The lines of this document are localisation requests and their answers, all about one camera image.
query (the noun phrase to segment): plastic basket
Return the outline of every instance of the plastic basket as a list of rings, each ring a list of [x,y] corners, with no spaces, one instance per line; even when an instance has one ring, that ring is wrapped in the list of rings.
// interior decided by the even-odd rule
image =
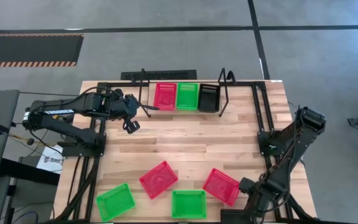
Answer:
[[[206,218],[204,190],[174,190],[172,192],[172,218]]]
[[[203,189],[220,199],[222,202],[233,206],[239,195],[240,183],[217,169],[212,169]]]
[[[153,199],[178,181],[178,177],[172,171],[166,161],[163,161],[139,179],[144,190]]]
[[[200,84],[200,93],[198,96],[198,110],[210,113],[218,112],[220,99],[220,86]]]
[[[198,84],[178,83],[178,110],[196,110],[198,106]]]
[[[155,86],[154,106],[160,110],[173,111],[177,98],[176,83],[157,83]]]
[[[135,207],[135,201],[127,183],[96,197],[96,204],[102,222],[109,221]]]

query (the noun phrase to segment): paper sheet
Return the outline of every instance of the paper sheet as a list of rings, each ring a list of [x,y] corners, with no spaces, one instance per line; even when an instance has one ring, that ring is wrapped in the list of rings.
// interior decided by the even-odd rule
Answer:
[[[63,148],[58,145],[54,146],[53,148],[59,152],[63,151]],[[38,161],[37,168],[60,174],[62,172],[62,167],[62,155],[45,146],[42,156]]]

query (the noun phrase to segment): desk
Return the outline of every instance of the desk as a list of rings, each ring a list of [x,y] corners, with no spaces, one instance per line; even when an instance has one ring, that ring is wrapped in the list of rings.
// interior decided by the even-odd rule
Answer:
[[[186,82],[216,82],[193,80]],[[97,81],[85,81],[81,92],[97,86]],[[283,129],[292,122],[290,109],[282,82],[265,82],[268,100],[276,129]],[[139,87],[122,87],[124,94],[139,94]],[[136,207],[123,213],[112,222],[185,222],[171,218],[173,189],[201,189],[213,167],[240,181],[243,177],[257,180],[265,172],[265,162],[259,153],[256,133],[259,130],[252,90],[248,86],[230,86],[229,104],[220,118],[218,114],[152,114],[148,118],[142,109],[133,119],[141,128],[134,134],[122,130],[122,121],[106,123],[107,143],[101,157],[96,183],[96,195],[128,183]],[[142,88],[142,104],[152,105],[149,88]],[[224,103],[224,91],[221,91]],[[263,99],[259,97],[262,113]],[[267,127],[266,115],[262,115]],[[88,128],[90,118],[76,115],[73,125]],[[71,178],[77,158],[65,160],[55,197],[55,211],[60,214],[67,203]],[[179,181],[166,192],[151,200],[145,193],[139,177],[162,161],[168,161]],[[75,194],[80,178],[81,165],[74,183]],[[291,192],[307,213],[316,216],[305,168],[297,164],[291,175]],[[84,217],[88,193],[82,199],[80,218]],[[240,194],[234,209],[243,209],[247,196]],[[228,208],[207,193],[208,217],[193,222],[220,222],[220,209]],[[265,221],[273,220],[273,213],[266,214]],[[92,222],[100,222],[99,210],[94,200]]]

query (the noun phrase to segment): black basket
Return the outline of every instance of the black basket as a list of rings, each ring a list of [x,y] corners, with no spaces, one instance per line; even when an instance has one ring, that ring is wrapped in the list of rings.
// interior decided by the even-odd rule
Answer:
[[[221,87],[216,85],[200,84],[198,95],[198,110],[215,113],[219,111]]]

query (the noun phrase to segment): hazard stripe tape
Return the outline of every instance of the hazard stripe tape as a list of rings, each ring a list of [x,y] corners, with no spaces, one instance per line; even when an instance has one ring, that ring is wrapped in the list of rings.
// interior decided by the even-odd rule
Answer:
[[[74,67],[76,62],[0,62],[4,67]]]
[[[0,37],[72,37],[84,36],[84,34],[0,34]]]

